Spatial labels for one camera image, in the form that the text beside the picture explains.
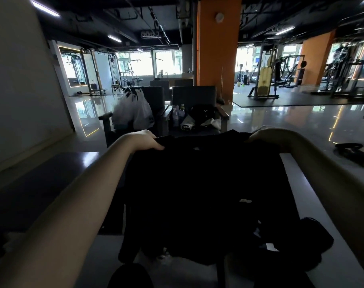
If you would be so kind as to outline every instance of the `baseboard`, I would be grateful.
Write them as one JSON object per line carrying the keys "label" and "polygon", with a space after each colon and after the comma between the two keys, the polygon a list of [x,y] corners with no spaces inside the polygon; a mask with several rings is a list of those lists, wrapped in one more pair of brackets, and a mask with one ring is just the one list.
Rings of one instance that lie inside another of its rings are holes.
{"label": "baseboard", "polygon": [[33,147],[21,152],[20,154],[17,154],[7,160],[4,160],[2,162],[0,162],[0,172],[2,172],[5,169],[8,169],[10,167],[12,167],[13,165],[27,159],[28,157],[30,157],[33,154],[36,154],[37,152],[45,149],[46,147],[64,139],[65,137],[73,134],[73,130],[69,129],[69,130],[65,130],[65,131],[60,131],[55,133],[55,135],[53,135],[51,138],[37,144],[34,145]]}

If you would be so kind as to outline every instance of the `white plastic bag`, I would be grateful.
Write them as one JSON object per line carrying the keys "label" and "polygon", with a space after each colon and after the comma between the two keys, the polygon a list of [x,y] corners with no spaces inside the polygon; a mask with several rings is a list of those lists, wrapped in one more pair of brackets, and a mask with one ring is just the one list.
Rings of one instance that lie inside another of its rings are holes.
{"label": "white plastic bag", "polygon": [[133,128],[135,130],[149,129],[154,125],[154,116],[150,104],[146,101],[142,89],[135,89],[138,101],[134,114]]}
{"label": "white plastic bag", "polygon": [[137,109],[138,97],[126,88],[125,92],[112,112],[111,121],[114,129],[126,129],[130,121],[134,119]]}

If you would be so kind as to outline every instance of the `person's left hand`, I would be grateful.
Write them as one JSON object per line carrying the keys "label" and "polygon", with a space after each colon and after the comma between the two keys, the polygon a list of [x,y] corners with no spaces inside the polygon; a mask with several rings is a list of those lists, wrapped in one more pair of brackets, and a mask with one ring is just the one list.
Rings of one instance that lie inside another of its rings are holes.
{"label": "person's left hand", "polygon": [[150,130],[141,130],[136,132],[131,132],[123,135],[120,140],[127,143],[131,152],[136,152],[137,150],[148,150],[156,149],[163,150],[164,146],[157,143],[154,138],[155,135],[152,134]]}

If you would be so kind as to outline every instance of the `black pants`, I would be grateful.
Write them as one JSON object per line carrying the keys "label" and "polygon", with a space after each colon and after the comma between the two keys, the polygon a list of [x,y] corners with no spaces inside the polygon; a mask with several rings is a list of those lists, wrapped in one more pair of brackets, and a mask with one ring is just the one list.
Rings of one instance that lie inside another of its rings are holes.
{"label": "black pants", "polygon": [[120,266],[111,276],[107,288],[154,288],[146,269],[137,263]]}

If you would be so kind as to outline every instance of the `dark tabletop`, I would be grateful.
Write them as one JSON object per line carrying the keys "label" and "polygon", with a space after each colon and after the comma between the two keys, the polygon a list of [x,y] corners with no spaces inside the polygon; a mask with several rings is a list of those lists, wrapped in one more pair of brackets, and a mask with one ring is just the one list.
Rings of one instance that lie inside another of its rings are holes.
{"label": "dark tabletop", "polygon": [[25,232],[100,154],[65,152],[0,190],[0,232]]}

